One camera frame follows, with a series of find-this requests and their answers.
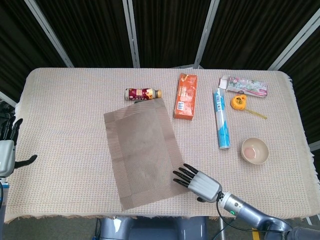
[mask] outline tape measure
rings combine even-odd
[[[236,95],[234,96],[234,98],[232,98],[231,100],[231,107],[235,110],[240,110],[240,111],[247,111],[253,115],[256,115],[260,118],[263,118],[263,119],[267,119],[266,116],[263,116],[261,115],[260,113],[257,113],[255,111],[252,111],[252,110],[249,110],[249,109],[246,109],[246,105],[247,105],[247,96],[244,95],[244,94],[241,94],[241,95]]]

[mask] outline beige bowl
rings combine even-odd
[[[242,157],[252,164],[263,164],[269,157],[267,144],[259,138],[251,137],[242,143]]]

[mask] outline red label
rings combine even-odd
[[[150,100],[153,99],[153,90],[151,88],[135,89],[129,88],[130,100]]]

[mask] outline orange cardboard box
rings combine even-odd
[[[180,74],[174,118],[192,120],[195,114],[197,75]]]

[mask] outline woven tablecloth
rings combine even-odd
[[[179,74],[195,74],[192,121],[174,119]],[[212,93],[222,75],[268,83],[266,98],[247,108],[267,120],[227,107],[231,148],[218,148]],[[261,211],[280,218],[320,213],[319,181],[289,77],[279,71],[213,69],[38,68],[30,73],[16,107],[23,118],[16,160],[37,160],[9,177],[5,221],[19,216],[217,216],[216,207],[192,192],[121,210],[104,114],[133,104],[126,88],[154,88],[162,96],[185,163],[219,181]],[[226,102],[235,95],[226,93]],[[266,142],[263,165],[245,162],[246,138]]]

